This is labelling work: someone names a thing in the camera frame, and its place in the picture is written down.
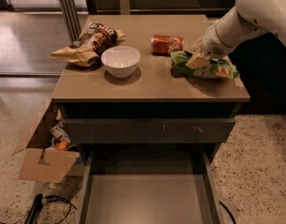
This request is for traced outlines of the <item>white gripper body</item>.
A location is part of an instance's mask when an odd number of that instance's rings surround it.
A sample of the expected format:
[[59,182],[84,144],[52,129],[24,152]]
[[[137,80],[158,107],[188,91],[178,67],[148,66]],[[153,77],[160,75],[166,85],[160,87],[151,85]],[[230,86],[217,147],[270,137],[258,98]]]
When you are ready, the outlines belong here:
[[215,24],[211,24],[201,37],[200,52],[205,60],[224,58],[234,49],[219,39]]

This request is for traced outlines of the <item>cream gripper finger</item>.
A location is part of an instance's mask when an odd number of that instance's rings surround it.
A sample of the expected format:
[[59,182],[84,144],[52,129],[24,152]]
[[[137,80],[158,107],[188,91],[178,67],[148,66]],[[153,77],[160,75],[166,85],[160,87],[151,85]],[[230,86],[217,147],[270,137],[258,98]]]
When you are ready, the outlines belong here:
[[208,57],[204,55],[203,52],[195,53],[187,62],[186,66],[191,69],[197,69],[204,66],[208,66],[210,64],[210,60]]
[[201,40],[202,40],[202,37],[199,37],[198,40],[193,44],[193,48],[192,48],[193,52],[197,52],[198,50],[200,50]]

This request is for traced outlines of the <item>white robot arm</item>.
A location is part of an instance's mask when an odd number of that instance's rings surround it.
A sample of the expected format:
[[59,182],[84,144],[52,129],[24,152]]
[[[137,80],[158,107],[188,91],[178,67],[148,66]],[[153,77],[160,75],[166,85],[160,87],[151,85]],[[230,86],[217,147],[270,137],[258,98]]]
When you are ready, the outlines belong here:
[[286,48],[286,0],[235,0],[194,44],[186,66],[208,66],[211,59],[224,58],[242,42],[265,33],[273,34]]

